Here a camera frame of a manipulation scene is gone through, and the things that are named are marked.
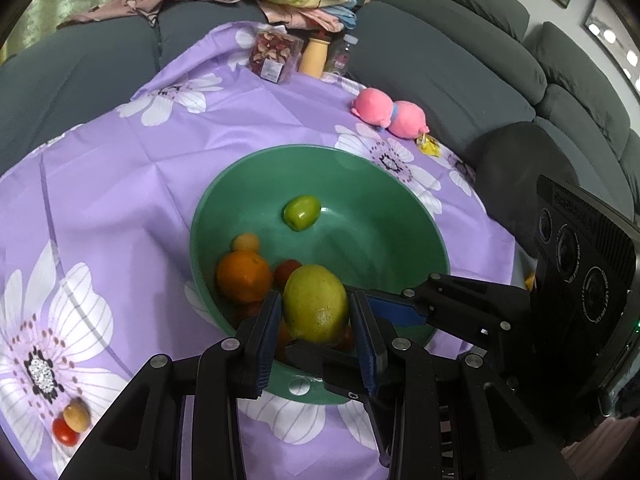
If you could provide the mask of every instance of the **blue gripper pad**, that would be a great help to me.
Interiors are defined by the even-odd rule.
[[[374,316],[388,319],[396,327],[424,325],[427,318],[418,314],[412,306],[367,296]]]
[[[387,372],[386,345],[366,295],[352,292],[349,294],[349,306],[362,383],[373,396],[378,392],[381,377]]]
[[[254,331],[257,330],[257,335],[260,335],[255,349],[255,378],[259,395],[269,383],[281,322],[282,297],[275,292],[270,292],[262,303],[262,309],[254,325]]]

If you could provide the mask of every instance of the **purple tablecloth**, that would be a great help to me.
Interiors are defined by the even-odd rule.
[[[71,399],[95,423],[151,355],[188,357],[222,337],[193,289],[189,225],[215,176],[251,152],[308,143],[364,156],[424,203],[453,274],[510,280],[513,237],[486,216],[455,156],[423,155],[359,123],[349,112],[353,82],[261,80],[242,67],[257,27],[216,28],[131,102],[0,180],[0,426],[38,480],[57,478],[78,447],[51,437]],[[429,345],[446,356],[462,347],[441,333]],[[251,480],[386,478],[357,402],[265,393],[239,408]]]

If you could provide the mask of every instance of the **pink plush toy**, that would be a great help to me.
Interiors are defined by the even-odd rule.
[[[367,124],[387,128],[401,139],[417,139],[428,134],[429,127],[422,109],[408,101],[393,102],[375,88],[365,88],[351,104],[351,113]]]

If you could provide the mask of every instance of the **green bowl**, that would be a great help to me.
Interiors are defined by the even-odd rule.
[[[282,211],[289,200],[303,194],[318,197],[322,213],[309,229],[294,232],[283,222]],[[207,285],[233,238],[244,232],[259,236],[260,253],[272,269],[294,258],[322,265],[343,283],[364,288],[400,292],[423,282],[430,272],[449,272],[444,243],[431,216],[388,173],[333,148],[269,148],[220,173],[200,200],[191,225],[196,288],[227,335],[236,332],[229,322],[234,307]],[[424,345],[433,328],[398,328],[398,333]],[[306,386],[306,394],[292,393],[299,394]],[[298,402],[346,401],[326,391],[321,379],[278,361],[273,363],[267,390]]]

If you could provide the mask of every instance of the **wall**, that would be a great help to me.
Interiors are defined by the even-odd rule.
[[[519,0],[531,15],[529,30],[543,22],[553,22],[572,38],[609,78],[631,117],[631,126],[640,132],[640,102],[620,69],[609,59],[597,40],[582,24],[594,0],[571,0],[563,9],[554,0]]]

